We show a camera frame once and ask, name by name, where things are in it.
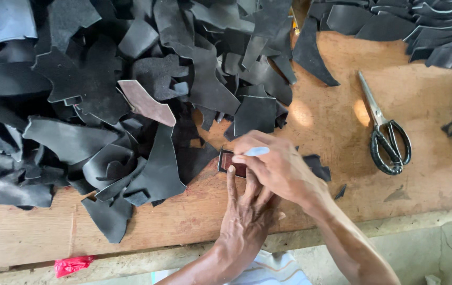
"person's right hand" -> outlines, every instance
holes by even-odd
[[[266,146],[270,152],[256,157],[242,155],[257,146]],[[312,207],[331,199],[326,183],[312,173],[288,139],[253,130],[239,138],[234,153],[233,162],[245,163],[262,185],[281,198]]]

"person's left hand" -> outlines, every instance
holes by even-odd
[[[238,277],[254,261],[275,222],[275,210],[280,203],[279,196],[263,188],[250,169],[243,196],[238,196],[233,165],[228,169],[227,182],[228,206],[214,245],[221,264],[225,265],[224,282]]]

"red plastic bag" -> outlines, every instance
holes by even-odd
[[[94,256],[80,256],[66,259],[57,259],[55,261],[55,277],[59,278],[64,275],[71,274],[78,270],[89,267],[94,261]]]

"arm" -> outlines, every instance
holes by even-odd
[[[280,198],[263,188],[247,169],[244,195],[239,197],[235,167],[227,173],[228,205],[221,233],[212,249],[194,262],[158,282],[163,284],[219,285],[231,282],[253,262],[274,222]]]
[[[242,155],[255,146],[266,146],[270,152],[257,157]],[[299,204],[315,219],[333,260],[351,284],[400,284],[390,265],[335,204],[326,183],[309,170],[291,141],[251,131],[236,143],[233,161],[247,164],[261,184]]]

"scissors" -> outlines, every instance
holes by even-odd
[[[397,175],[402,172],[403,166],[408,164],[411,160],[411,141],[407,136],[404,129],[397,124],[394,120],[388,121],[383,116],[383,113],[379,109],[378,105],[375,103],[374,97],[370,92],[370,88],[365,81],[365,78],[358,71],[358,75],[360,76],[361,85],[363,87],[363,92],[367,97],[367,101],[369,102],[370,113],[372,114],[372,118],[374,120],[374,130],[372,130],[372,134],[370,136],[370,155],[372,155],[372,159],[374,160],[375,165],[384,173],[389,175]],[[380,127],[382,125],[386,125],[388,129],[388,141],[383,133],[380,131]],[[404,142],[404,147],[406,148],[406,157],[402,159],[400,155],[400,151],[397,146],[397,141],[395,140],[395,133],[393,129],[396,129],[402,140]],[[379,154],[379,145],[383,147],[383,149],[390,156],[392,167],[388,166],[381,158]]]

